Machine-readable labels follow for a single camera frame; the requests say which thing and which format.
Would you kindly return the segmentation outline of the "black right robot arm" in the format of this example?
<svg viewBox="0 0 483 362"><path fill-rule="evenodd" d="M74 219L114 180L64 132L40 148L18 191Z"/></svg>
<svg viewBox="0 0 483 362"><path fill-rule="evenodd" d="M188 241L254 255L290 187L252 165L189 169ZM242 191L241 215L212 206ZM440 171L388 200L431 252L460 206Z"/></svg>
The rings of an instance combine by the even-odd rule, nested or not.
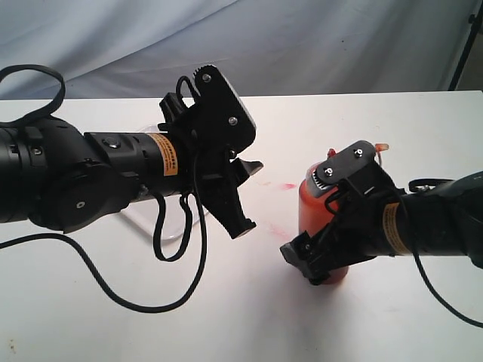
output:
<svg viewBox="0 0 483 362"><path fill-rule="evenodd" d="M359 201L349 193L316 231L302 231L281 254L312 285L335 284L349 267L378 256L466 256L482 266L482 174L415 179L410 190L380 182Z"/></svg>

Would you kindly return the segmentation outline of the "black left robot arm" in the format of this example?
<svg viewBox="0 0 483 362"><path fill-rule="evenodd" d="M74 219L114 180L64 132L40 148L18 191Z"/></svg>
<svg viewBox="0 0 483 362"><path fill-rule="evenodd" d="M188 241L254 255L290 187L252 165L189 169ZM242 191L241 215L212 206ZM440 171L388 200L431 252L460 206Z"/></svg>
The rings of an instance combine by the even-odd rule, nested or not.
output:
<svg viewBox="0 0 483 362"><path fill-rule="evenodd" d="M263 165L239 157L256 135L242 103L185 106L169 93L160 108L156 132L82 133L52 115L3 124L2 222L70 233L133 203L197 194L230 237L250 231L238 187Z"/></svg>

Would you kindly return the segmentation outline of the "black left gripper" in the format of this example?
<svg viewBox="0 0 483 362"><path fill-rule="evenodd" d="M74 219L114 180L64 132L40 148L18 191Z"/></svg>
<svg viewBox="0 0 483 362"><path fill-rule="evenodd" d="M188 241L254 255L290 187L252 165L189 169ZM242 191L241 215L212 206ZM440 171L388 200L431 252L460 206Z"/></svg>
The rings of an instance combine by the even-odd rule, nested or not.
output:
<svg viewBox="0 0 483 362"><path fill-rule="evenodd" d="M236 239L256 227L244 215L236 186L260 171L263 163L244 161L225 146L205 144L198 139L194 123L199 98L200 95L188 106L181 95L170 92L159 103L165 120L158 124L157 131L141 133L146 164L142 184L150 196L160 198L191 193L198 182L203 206L231 239ZM230 167L235 183L230 180Z"/></svg>

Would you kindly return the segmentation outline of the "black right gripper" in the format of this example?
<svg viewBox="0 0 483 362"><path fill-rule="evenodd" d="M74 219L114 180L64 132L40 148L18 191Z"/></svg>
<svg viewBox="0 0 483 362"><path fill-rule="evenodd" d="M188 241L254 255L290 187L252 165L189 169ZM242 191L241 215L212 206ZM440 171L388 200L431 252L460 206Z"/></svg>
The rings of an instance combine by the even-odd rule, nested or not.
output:
<svg viewBox="0 0 483 362"><path fill-rule="evenodd" d="M374 223L368 199L354 200L349 190L333 190L324 202L333 219L314 236L302 232L279 248L285 262L312 285L326 282L329 271L371 259L358 245L368 237Z"/></svg>

